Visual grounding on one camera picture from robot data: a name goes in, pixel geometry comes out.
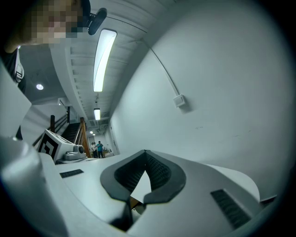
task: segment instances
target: electrical cable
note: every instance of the electrical cable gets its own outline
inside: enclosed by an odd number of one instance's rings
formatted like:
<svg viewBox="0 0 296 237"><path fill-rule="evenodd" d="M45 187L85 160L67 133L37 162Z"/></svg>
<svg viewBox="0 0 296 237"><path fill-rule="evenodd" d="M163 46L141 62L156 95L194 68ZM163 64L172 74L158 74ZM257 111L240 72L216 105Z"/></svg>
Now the electrical cable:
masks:
<svg viewBox="0 0 296 237"><path fill-rule="evenodd" d="M151 50L151 52L153 52L155 58L157 59L157 61L161 64L162 68L164 69L165 71L165 74L166 74L166 77L168 78L176 96L180 95L179 92L178 92L178 89L176 88L172 78L170 77L169 73L167 72L165 66L162 64L162 62L160 61L160 59L158 58L158 56L155 54L155 52L153 51L153 49L142 39L142 42L146 45L147 48L149 48Z"/></svg>

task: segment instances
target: black sticker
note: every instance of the black sticker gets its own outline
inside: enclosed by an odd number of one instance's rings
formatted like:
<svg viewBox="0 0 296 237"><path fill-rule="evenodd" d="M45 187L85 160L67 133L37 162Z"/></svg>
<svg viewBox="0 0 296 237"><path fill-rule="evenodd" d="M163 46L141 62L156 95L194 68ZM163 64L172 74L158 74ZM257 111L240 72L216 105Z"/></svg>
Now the black sticker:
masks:
<svg viewBox="0 0 296 237"><path fill-rule="evenodd" d="M49 154L52 157L52 159L54 159L58 146L59 144L56 143L45 133L39 145L39 152Z"/></svg>

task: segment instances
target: black vent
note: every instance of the black vent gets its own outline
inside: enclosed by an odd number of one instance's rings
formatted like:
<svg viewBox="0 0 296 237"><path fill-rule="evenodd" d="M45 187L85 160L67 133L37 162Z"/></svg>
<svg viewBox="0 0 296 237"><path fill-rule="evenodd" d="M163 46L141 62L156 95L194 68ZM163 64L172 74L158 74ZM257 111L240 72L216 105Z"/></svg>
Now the black vent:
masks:
<svg viewBox="0 0 296 237"><path fill-rule="evenodd" d="M145 153L123 165L114 173L115 179L131 193L145 171L145 162L142 162L142 159L145 159Z"/></svg>
<svg viewBox="0 0 296 237"><path fill-rule="evenodd" d="M171 178L171 170L165 164L159 162L151 155L146 154L146 172L150 179L151 190L154 191L165 185Z"/></svg>
<svg viewBox="0 0 296 237"><path fill-rule="evenodd" d="M211 195L235 229L251 219L224 190L213 191Z"/></svg>
<svg viewBox="0 0 296 237"><path fill-rule="evenodd" d="M83 173L83 171L81 169L76 169L76 170L60 173L60 175L62 178L67 178L67 177L78 175L81 173Z"/></svg>

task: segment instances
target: stair railing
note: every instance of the stair railing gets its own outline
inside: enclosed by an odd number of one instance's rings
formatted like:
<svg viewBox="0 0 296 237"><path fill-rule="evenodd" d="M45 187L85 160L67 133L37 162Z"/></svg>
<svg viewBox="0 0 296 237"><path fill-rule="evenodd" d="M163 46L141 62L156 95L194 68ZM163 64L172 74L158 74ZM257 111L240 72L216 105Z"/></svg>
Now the stair railing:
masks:
<svg viewBox="0 0 296 237"><path fill-rule="evenodd" d="M75 135L74 144L83 145L87 157L91 157L86 139L86 123L84 118L80 118L80 125Z"/></svg>
<svg viewBox="0 0 296 237"><path fill-rule="evenodd" d="M50 116L50 126L47 128L47 130L50 130L51 132L58 133L58 131L65 125L65 123L70 123L70 107L67 109L67 113L59 118L57 121L55 121L55 116ZM36 146L36 144L40 141L42 138L43 133L36 139L36 141L33 143L33 146Z"/></svg>

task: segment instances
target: ceiling light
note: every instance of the ceiling light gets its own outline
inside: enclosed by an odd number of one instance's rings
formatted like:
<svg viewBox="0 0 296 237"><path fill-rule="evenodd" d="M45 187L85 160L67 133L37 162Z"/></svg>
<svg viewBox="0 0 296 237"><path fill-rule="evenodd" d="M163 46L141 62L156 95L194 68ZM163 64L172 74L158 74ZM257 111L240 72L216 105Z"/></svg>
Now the ceiling light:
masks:
<svg viewBox="0 0 296 237"><path fill-rule="evenodd" d="M43 87L43 85L41 85L41 84L37 84L37 85L36 85L36 88L37 88L38 90L43 90L44 87Z"/></svg>
<svg viewBox="0 0 296 237"><path fill-rule="evenodd" d="M93 69L93 91L95 92L103 90L106 66L116 35L115 31L101 31Z"/></svg>
<svg viewBox="0 0 296 237"><path fill-rule="evenodd" d="M94 117L95 117L95 119L96 120L100 120L101 119L101 111L100 111L100 109L93 109L93 111L94 111Z"/></svg>

